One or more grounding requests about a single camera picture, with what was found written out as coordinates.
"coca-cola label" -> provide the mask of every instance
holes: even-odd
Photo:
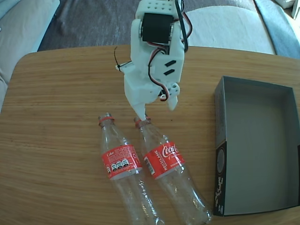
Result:
[[[182,155],[173,142],[162,144],[148,152],[144,161],[155,179],[184,163]]]
[[[120,173],[142,167],[133,145],[122,145],[107,151],[102,155],[102,161],[109,179]]]

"gray box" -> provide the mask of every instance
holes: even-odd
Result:
[[[224,76],[215,101],[214,215],[300,205],[300,126],[293,89]]]

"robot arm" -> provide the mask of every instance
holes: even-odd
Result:
[[[178,102],[177,83],[192,29],[179,5],[178,0],[141,0],[131,26],[132,61],[118,65],[124,73],[125,95],[142,120],[145,105],[157,98],[166,101],[170,110]],[[188,36],[181,29],[183,17],[190,25]]]

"wooden table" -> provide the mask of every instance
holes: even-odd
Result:
[[[0,224],[126,225],[127,217],[99,153],[98,115],[111,112],[139,152],[134,111],[114,69],[114,46],[63,49],[25,56],[15,68],[0,115]],[[117,48],[119,62],[129,46]],[[215,178],[214,90],[222,75],[293,86],[300,112],[300,61],[278,56],[191,47],[179,104],[147,106],[173,139],[196,185],[212,204]],[[147,172],[166,224],[178,220]],[[300,208],[214,217],[213,225],[300,224]]]

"coca-cola bottle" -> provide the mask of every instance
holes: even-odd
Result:
[[[151,175],[171,200],[182,224],[200,225],[211,221],[211,212],[197,190],[182,155],[174,142],[151,124],[135,118],[142,136],[141,152]]]
[[[132,225],[164,225],[148,188],[140,160],[129,140],[106,113],[99,117],[102,128],[102,160],[109,179],[121,196]]]

